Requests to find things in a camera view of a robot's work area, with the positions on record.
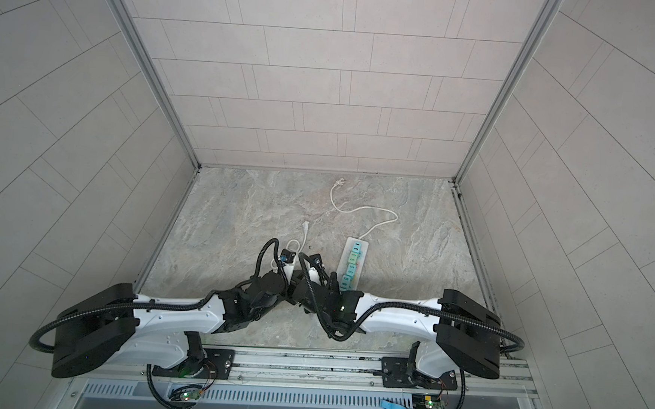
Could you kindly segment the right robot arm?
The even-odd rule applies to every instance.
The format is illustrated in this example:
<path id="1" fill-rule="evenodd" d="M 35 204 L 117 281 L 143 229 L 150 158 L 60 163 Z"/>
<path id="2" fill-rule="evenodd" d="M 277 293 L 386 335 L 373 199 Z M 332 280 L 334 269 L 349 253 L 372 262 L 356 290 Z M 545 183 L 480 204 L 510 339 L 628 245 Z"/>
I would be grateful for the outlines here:
<path id="1" fill-rule="evenodd" d="M 415 337 L 408 380 L 420 388 L 430 381 L 445 390 L 439 376 L 457 371 L 460 395 L 466 399 L 466 376 L 500 377 L 500 356 L 522 351 L 525 340 L 501 327 L 500 319 L 470 297 L 447 289 L 439 299 L 410 301 L 380 298 L 371 293 L 340 291 L 336 274 L 328 274 L 318 254 L 298 255 L 301 278 L 293 301 L 315 314 L 331 340 L 345 342 L 357 333 L 397 333 Z M 433 409 L 424 398 L 415 409 Z"/>

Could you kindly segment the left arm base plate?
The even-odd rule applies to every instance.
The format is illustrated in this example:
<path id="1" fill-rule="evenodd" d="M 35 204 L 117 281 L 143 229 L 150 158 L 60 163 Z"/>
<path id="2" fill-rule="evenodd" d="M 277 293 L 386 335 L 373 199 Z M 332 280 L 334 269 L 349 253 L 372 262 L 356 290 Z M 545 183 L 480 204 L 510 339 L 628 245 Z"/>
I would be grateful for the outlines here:
<path id="1" fill-rule="evenodd" d="M 171 369 L 155 366 L 151 375 L 163 378 L 226 380 L 235 355 L 234 350 L 208 348 L 201 358 L 187 357 Z"/>

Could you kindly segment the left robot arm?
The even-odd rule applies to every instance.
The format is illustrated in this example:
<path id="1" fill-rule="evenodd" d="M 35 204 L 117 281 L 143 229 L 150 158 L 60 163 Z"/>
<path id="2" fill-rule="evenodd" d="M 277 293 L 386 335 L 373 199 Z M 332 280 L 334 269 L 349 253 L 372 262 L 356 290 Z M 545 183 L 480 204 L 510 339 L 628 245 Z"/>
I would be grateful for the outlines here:
<path id="1" fill-rule="evenodd" d="M 29 347 L 52 355 L 51 373 L 58 379 L 104 364 L 169 370 L 201 362 L 202 335 L 243 330 L 286 299 L 297 255 L 281 250 L 277 239 L 264 249 L 273 252 L 272 270 L 263 274 L 258 257 L 253 276 L 200 300 L 152 298 L 136 294 L 129 283 L 112 285 L 60 312 L 32 334 Z"/>

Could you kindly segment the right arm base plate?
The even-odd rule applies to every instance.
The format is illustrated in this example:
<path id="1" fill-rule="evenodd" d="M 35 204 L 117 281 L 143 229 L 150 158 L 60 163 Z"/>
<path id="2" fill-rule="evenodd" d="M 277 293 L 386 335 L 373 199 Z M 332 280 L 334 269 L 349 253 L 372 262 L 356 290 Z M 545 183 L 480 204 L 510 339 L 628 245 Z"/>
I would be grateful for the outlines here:
<path id="1" fill-rule="evenodd" d="M 381 359 L 380 376 L 385 388 L 423 388 L 423 390 L 458 390 L 456 373 L 449 371 L 439 378 L 417 371 L 415 362 L 406 357 L 386 356 Z"/>

